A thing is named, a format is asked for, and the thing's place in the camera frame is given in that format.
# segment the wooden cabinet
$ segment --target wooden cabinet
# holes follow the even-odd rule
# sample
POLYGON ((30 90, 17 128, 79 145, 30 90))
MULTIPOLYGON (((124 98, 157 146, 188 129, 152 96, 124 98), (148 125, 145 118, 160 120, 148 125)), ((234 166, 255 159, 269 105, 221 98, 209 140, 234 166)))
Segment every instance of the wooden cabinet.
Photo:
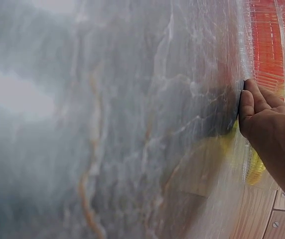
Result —
POLYGON ((285 212, 273 211, 264 239, 285 239, 285 212))
POLYGON ((261 239, 272 211, 276 191, 245 186, 237 222, 230 239, 261 239))
POLYGON ((285 239, 285 193, 245 186, 230 239, 285 239))
POLYGON ((278 191, 274 209, 285 210, 285 192, 282 189, 278 191))

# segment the gray marble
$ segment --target gray marble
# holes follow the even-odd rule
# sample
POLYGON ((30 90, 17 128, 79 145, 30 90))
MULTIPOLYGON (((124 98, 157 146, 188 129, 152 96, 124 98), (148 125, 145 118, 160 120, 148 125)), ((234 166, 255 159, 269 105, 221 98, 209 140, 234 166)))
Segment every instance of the gray marble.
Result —
POLYGON ((238 14, 229 0, 0 0, 0 239, 182 237, 162 206, 206 197, 166 183, 235 122, 238 14))

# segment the marble surface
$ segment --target marble surface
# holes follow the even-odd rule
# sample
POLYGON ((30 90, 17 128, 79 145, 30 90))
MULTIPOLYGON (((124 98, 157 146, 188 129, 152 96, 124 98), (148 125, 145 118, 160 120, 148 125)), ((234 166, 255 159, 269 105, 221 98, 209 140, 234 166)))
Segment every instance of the marble surface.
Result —
POLYGON ((227 238, 238 4, 0 0, 0 239, 227 238))

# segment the yellow object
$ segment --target yellow object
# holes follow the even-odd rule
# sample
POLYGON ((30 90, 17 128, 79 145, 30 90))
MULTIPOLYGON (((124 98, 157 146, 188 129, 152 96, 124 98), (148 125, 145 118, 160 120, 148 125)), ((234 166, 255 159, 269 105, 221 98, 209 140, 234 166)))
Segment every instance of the yellow object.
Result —
POLYGON ((258 153, 252 148, 252 154, 250 159, 250 166, 246 177, 246 182, 250 185, 257 184, 266 167, 262 163, 262 160, 258 156, 258 153))

